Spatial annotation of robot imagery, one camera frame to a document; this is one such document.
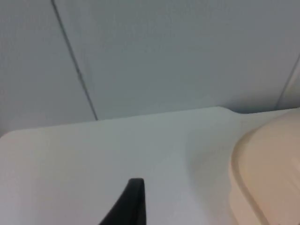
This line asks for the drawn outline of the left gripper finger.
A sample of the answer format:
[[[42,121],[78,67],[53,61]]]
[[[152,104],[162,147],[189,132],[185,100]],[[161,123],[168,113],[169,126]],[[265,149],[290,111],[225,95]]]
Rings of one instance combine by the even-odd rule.
[[[146,225],[145,184],[142,178],[131,178],[116,203],[100,225]]]

